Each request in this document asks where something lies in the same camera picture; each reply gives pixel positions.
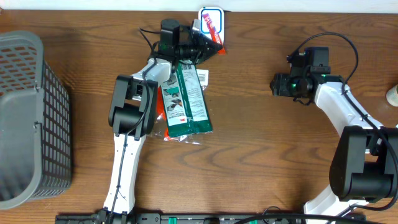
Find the red dustpan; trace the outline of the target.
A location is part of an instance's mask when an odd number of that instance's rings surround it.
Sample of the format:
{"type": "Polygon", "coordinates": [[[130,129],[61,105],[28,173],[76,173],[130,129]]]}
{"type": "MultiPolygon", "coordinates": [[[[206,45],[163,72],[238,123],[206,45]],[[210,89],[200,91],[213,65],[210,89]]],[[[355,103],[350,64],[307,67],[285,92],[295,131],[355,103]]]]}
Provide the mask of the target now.
{"type": "Polygon", "coordinates": [[[164,141],[201,144],[213,132],[197,71],[178,70],[158,88],[151,136],[164,141]]]}

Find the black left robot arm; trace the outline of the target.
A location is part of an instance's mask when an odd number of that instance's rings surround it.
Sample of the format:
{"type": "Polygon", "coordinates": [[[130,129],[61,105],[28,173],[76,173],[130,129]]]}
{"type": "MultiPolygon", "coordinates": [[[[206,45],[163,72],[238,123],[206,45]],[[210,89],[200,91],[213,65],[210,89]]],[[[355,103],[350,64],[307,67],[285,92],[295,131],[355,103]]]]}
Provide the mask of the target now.
{"type": "Polygon", "coordinates": [[[150,44],[146,66],[133,75],[119,75],[114,85],[108,123],[115,154],[104,223],[126,223],[134,208],[139,157],[154,127],[158,88],[170,80],[181,61],[202,63],[222,48],[201,32],[199,19],[189,26],[164,19],[158,33],[160,40],[150,44]]]}

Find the red snack stick packet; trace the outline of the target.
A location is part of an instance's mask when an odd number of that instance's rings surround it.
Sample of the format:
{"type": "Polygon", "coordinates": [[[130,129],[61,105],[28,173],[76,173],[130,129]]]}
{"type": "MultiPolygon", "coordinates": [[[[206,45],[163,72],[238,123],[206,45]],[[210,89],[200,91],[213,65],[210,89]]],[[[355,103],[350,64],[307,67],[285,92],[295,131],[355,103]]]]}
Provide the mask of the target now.
{"type": "Polygon", "coordinates": [[[218,54],[225,55],[226,54],[226,50],[224,48],[223,41],[221,40],[221,37],[220,37],[215,25],[213,24],[213,21],[211,20],[210,15],[209,14],[203,14],[202,18],[204,18],[204,20],[206,22],[207,28],[208,28],[208,30],[210,32],[210,35],[211,35],[211,38],[212,38],[213,42],[216,42],[217,44],[221,45],[221,49],[218,51],[218,54]]]}

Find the green grip gloves package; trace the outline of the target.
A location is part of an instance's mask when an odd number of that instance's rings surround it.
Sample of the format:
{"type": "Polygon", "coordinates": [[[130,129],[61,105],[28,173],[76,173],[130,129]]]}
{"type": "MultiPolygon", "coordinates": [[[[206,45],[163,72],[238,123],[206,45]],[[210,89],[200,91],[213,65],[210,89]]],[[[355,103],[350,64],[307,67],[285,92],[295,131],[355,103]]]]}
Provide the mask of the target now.
{"type": "Polygon", "coordinates": [[[207,84],[208,71],[198,70],[189,60],[181,61],[175,73],[161,84],[158,114],[166,121],[166,139],[213,131],[203,95],[207,84]]]}

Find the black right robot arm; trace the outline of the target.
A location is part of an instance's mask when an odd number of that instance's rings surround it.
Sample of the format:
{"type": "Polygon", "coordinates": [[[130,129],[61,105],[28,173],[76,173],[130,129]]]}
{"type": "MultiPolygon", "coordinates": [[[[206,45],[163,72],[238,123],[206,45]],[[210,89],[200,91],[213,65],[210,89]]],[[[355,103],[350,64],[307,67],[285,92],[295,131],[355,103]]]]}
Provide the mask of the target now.
{"type": "Polygon", "coordinates": [[[326,47],[308,47],[287,56],[289,73],[277,73],[273,95],[315,104],[328,117],[340,140],[329,171],[329,184],[305,203],[306,215],[343,217],[356,208],[371,210],[383,198],[397,202],[397,129],[370,116],[346,80],[332,75],[326,47]]]}

